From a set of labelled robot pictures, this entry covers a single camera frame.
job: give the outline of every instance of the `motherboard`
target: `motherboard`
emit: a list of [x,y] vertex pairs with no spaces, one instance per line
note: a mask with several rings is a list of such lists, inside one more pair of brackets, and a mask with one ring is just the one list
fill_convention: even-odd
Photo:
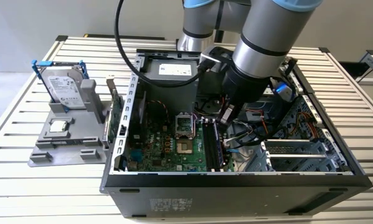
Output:
[[233,171],[230,155],[222,154],[222,135],[214,129],[214,122],[193,119],[186,114],[176,119],[168,126],[149,123],[142,147],[130,150],[128,171]]

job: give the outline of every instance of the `open computer tower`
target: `open computer tower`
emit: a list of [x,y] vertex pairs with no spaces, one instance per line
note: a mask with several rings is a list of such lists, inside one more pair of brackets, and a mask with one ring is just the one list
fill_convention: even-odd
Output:
[[[134,66],[176,83],[198,61],[198,52],[137,50]],[[313,215],[371,187],[297,65],[295,99],[266,89],[225,131],[222,79],[166,89],[132,74],[101,181],[124,217]]]

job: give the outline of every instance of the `white wall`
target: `white wall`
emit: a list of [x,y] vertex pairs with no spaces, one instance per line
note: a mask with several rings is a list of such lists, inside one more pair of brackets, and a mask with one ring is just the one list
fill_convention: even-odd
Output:
[[[57,35],[112,34],[117,0],[0,0],[0,71],[30,71]],[[181,0],[126,0],[124,35],[181,32]],[[237,35],[226,35],[234,42]],[[339,60],[355,60],[373,49],[373,0],[325,0],[295,46],[327,47]]]
[[[57,35],[113,34],[117,0],[0,0],[0,71],[30,71]],[[122,35],[181,33],[181,0],[126,0],[121,10]]]

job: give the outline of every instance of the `label sticker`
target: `label sticker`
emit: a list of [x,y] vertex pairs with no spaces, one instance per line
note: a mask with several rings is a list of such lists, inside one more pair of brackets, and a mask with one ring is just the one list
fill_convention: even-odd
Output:
[[66,145],[65,141],[53,141],[52,142],[53,145]]
[[190,211],[192,198],[150,198],[152,211]]
[[64,106],[68,108],[80,108],[84,106],[78,88],[72,78],[66,76],[49,76],[48,81],[58,101]]
[[158,75],[192,76],[192,66],[189,64],[160,64]]

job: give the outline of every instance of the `metal grid table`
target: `metal grid table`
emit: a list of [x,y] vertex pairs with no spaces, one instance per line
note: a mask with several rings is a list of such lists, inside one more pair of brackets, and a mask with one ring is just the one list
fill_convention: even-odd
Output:
[[[218,44],[229,49],[234,45]],[[172,41],[124,40],[128,56],[136,48],[174,50]],[[293,48],[299,69],[315,91],[330,119],[373,182],[373,101],[330,53]],[[105,76],[114,75],[125,94],[129,69],[112,39],[69,37],[56,41],[44,60],[86,63],[100,98],[110,98]],[[101,223],[124,220],[109,196],[98,193],[104,165],[29,168],[26,161],[48,115],[49,96],[34,74],[0,119],[0,223]],[[152,222],[252,222],[311,224],[373,224],[373,188],[313,217],[261,220],[237,218],[166,218]]]

